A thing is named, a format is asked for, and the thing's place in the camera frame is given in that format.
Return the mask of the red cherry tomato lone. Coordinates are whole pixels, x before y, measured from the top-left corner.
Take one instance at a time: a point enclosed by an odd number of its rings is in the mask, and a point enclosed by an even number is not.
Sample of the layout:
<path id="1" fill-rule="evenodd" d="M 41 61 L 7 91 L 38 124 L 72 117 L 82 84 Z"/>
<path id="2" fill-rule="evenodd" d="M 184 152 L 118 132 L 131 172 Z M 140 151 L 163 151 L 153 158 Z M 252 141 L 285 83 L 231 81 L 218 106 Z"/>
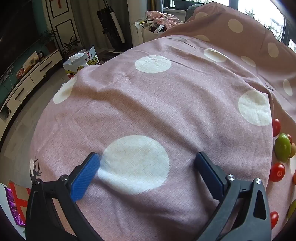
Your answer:
<path id="1" fill-rule="evenodd" d="M 285 176 L 285 166 L 281 163 L 275 163 L 272 165 L 269 180 L 272 182 L 279 182 Z"/>

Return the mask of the tan longan fruit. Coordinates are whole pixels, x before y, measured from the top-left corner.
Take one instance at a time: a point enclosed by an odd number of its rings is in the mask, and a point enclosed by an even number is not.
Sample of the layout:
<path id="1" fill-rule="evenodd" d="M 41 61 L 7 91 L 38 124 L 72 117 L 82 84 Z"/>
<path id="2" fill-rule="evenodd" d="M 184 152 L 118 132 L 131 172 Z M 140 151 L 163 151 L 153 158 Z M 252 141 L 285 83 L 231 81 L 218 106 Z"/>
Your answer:
<path id="1" fill-rule="evenodd" d="M 296 154 L 296 144 L 292 143 L 291 144 L 291 149 L 290 149 L 290 158 L 294 157 Z"/>

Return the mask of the pink polka dot cloth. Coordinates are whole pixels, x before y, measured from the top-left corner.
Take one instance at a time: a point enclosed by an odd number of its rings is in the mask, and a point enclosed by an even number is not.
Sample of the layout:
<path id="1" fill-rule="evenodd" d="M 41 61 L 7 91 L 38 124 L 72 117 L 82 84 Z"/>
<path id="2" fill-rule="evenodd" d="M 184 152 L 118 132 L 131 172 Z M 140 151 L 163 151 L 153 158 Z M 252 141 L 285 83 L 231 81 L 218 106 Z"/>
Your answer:
<path id="1" fill-rule="evenodd" d="M 203 151 L 225 173 L 262 180 L 275 237 L 295 199 L 295 159 L 280 181 L 269 177 L 276 119 L 295 137 L 295 52 L 248 15 L 209 3 L 62 85 L 35 129 L 30 176 L 54 181 L 99 153 L 78 206 L 104 240 L 192 240 L 218 204 L 193 169 Z"/>

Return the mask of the dark green jujube fruit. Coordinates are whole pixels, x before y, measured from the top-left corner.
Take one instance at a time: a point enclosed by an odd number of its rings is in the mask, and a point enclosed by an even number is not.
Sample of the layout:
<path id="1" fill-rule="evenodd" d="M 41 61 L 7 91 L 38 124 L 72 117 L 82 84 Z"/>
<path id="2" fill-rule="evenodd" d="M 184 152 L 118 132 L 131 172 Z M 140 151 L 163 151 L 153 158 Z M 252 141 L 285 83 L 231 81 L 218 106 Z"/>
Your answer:
<path id="1" fill-rule="evenodd" d="M 277 159 L 283 163 L 286 163 L 290 158 L 291 143 L 285 133 L 281 133 L 274 142 L 274 152 Z"/>

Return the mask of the red gift box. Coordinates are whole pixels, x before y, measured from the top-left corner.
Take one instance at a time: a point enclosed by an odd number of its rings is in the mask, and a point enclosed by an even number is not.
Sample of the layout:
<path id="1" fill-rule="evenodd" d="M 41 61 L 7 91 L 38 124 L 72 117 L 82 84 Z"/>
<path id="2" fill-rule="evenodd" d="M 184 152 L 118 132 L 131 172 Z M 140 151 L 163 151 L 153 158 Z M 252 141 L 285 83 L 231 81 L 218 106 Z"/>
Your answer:
<path id="1" fill-rule="evenodd" d="M 25 227 L 26 212 L 31 189 L 17 185 L 10 180 L 7 187 L 5 187 L 5 192 L 9 209 L 16 225 Z"/>

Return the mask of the white TV cabinet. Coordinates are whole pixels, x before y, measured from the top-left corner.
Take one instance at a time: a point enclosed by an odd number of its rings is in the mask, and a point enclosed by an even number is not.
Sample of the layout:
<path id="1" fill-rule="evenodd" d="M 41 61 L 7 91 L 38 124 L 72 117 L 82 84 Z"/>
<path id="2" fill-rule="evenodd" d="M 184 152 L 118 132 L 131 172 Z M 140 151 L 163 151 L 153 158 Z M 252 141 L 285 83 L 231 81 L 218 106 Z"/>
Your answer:
<path id="1" fill-rule="evenodd" d="M 17 109 L 23 104 L 27 96 L 48 76 L 48 72 L 61 61 L 62 55 L 59 50 L 56 50 L 40 63 L 37 63 L 12 89 L 1 105 L 1 139 Z"/>

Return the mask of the pink clothes pile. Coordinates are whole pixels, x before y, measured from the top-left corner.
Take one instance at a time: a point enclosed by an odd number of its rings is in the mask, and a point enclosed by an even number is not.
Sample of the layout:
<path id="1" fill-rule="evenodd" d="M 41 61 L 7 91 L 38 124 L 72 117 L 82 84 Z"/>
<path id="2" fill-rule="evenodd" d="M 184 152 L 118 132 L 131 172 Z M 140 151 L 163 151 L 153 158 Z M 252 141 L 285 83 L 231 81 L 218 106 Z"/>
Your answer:
<path id="1" fill-rule="evenodd" d="M 159 11 L 147 11 L 146 16 L 159 25 L 164 25 L 167 29 L 180 25 L 182 22 L 172 14 L 162 13 Z"/>

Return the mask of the red cherry tomato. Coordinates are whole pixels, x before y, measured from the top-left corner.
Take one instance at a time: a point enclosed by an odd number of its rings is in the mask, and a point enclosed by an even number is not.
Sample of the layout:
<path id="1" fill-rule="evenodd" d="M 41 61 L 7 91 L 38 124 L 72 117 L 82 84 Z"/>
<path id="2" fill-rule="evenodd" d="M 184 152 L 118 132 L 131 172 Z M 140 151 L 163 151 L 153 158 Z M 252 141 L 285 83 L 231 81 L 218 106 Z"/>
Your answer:
<path id="1" fill-rule="evenodd" d="M 287 134 L 287 137 L 288 137 L 288 139 L 290 141 L 290 144 L 292 145 L 292 137 L 291 137 L 291 135 L 290 134 Z"/>
<path id="2" fill-rule="evenodd" d="M 270 213 L 271 229 L 273 229 L 277 225 L 278 219 L 279 219 L 278 212 L 277 211 L 272 211 Z"/>
<path id="3" fill-rule="evenodd" d="M 281 123 L 279 121 L 279 119 L 274 119 L 273 120 L 273 137 L 276 137 L 279 135 L 281 130 Z"/>

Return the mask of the light green jujube fruit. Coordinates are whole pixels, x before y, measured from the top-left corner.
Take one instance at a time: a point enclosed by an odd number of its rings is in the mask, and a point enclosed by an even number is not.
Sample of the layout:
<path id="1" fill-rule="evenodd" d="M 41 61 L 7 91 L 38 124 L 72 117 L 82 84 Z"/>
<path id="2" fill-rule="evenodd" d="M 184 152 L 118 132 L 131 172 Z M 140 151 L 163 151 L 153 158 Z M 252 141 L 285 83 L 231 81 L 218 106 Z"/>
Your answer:
<path id="1" fill-rule="evenodd" d="M 296 209 L 296 199 L 290 204 L 288 212 L 287 212 L 287 219 L 290 219 Z"/>

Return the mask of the window frame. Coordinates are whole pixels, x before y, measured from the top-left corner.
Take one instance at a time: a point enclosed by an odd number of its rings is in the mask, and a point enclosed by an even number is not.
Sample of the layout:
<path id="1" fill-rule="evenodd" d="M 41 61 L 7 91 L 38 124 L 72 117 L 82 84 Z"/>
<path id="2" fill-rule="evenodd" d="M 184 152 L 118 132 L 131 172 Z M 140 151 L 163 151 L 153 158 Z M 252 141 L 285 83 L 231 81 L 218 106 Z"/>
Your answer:
<path id="1" fill-rule="evenodd" d="M 177 13 L 180 20 L 186 21 L 185 11 L 210 3 L 210 1 L 163 1 L 164 11 Z M 272 1 L 217 1 L 219 4 L 234 8 L 271 30 L 279 41 L 295 51 L 295 31 L 291 29 L 287 18 Z"/>

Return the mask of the white printed shopping bag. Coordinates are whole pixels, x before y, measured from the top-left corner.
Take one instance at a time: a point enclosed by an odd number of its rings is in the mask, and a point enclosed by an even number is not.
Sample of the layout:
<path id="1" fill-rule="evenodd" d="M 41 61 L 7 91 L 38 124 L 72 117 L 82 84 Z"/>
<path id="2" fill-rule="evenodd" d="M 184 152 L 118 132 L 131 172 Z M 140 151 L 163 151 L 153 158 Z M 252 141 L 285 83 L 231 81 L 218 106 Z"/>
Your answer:
<path id="1" fill-rule="evenodd" d="M 71 79 L 82 68 L 90 65 L 100 65 L 94 46 L 89 50 L 83 49 L 70 56 L 69 59 L 63 63 L 63 68 L 66 71 L 68 78 Z"/>

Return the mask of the black upright vacuum cleaner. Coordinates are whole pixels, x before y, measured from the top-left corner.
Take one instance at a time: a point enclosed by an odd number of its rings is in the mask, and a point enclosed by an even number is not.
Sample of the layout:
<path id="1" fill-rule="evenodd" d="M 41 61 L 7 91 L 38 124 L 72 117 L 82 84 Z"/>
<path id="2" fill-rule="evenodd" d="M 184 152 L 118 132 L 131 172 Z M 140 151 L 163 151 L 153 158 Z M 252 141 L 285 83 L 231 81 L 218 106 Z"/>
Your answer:
<path id="1" fill-rule="evenodd" d="M 114 48 L 114 52 L 124 52 L 126 50 L 125 38 L 114 10 L 103 1 L 105 8 L 97 11 L 97 16 L 103 27 L 103 33 L 107 35 L 109 42 Z"/>

